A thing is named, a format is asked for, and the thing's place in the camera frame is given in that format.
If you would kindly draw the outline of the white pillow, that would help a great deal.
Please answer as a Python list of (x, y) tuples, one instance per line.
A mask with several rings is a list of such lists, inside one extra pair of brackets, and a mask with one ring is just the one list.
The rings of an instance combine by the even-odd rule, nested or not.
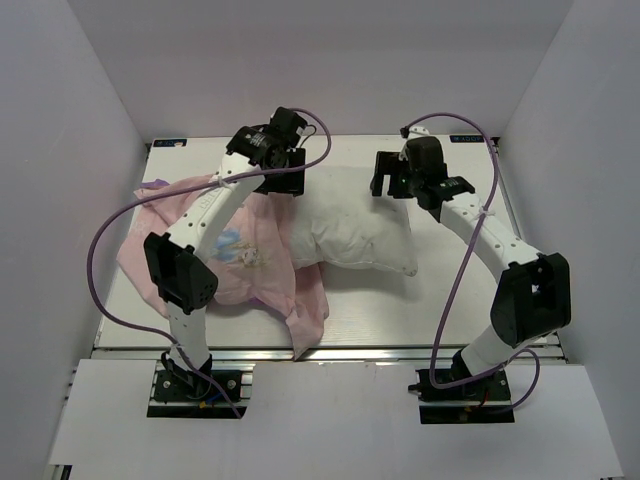
[(293, 202), (289, 248), (294, 265), (321, 262), (413, 277), (417, 254), (405, 204), (370, 191), (372, 173), (359, 167), (316, 166)]

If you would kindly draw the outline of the pink and purple Frozen pillowcase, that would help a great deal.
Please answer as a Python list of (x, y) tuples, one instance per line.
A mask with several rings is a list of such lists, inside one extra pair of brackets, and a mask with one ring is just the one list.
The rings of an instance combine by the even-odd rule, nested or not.
[[(143, 243), (151, 232), (165, 233), (197, 197), (183, 193), (143, 204), (117, 255), (142, 299), (164, 317), (168, 313), (151, 281)], [(282, 194), (250, 195), (214, 243), (208, 267), (218, 277), (217, 303), (258, 301), (284, 316), (293, 358), (299, 359), (321, 340), (329, 305), (320, 267), (294, 265), (292, 201)]]

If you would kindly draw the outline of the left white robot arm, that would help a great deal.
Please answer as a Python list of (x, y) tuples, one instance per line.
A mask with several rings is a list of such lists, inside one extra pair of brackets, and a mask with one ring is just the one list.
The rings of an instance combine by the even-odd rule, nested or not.
[(251, 193), (303, 193), (306, 153), (299, 143), (307, 126), (299, 110), (279, 107), (267, 124), (240, 128), (211, 178), (217, 186), (205, 189), (164, 234), (151, 233), (144, 241), (151, 281), (168, 309), (176, 343), (170, 353), (181, 368), (176, 384), (188, 398), (202, 398), (211, 387), (205, 311), (218, 286), (207, 267), (213, 246)]

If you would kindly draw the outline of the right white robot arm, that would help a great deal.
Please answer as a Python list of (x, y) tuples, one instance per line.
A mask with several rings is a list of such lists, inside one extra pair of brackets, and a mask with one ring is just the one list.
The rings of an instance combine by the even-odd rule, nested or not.
[(489, 326), (456, 353), (448, 382), (429, 377), (434, 388), (475, 398), (488, 377), (519, 352), (570, 323), (568, 261), (559, 253), (540, 252), (496, 219), (469, 181), (449, 174), (437, 138), (414, 138), (399, 152), (378, 152), (372, 195), (381, 196), (384, 186), (395, 199), (416, 200), (455, 233), (467, 246), (465, 255), (477, 256), (497, 283)]

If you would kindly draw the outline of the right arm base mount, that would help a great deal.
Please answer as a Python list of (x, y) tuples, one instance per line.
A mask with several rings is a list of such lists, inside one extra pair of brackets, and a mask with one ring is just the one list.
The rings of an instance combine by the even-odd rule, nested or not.
[(417, 370), (417, 381), (407, 387), (419, 401), (420, 423), (423, 425), (512, 424), (515, 415), (506, 373), (465, 385), (435, 388), (429, 369)]

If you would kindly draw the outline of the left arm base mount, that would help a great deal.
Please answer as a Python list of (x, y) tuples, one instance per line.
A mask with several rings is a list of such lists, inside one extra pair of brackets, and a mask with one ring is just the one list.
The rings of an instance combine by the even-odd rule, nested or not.
[(156, 364), (146, 415), (163, 419), (239, 419), (247, 410), (250, 378), (247, 372), (213, 369), (209, 359), (201, 369), (217, 385), (184, 370), (163, 352)]

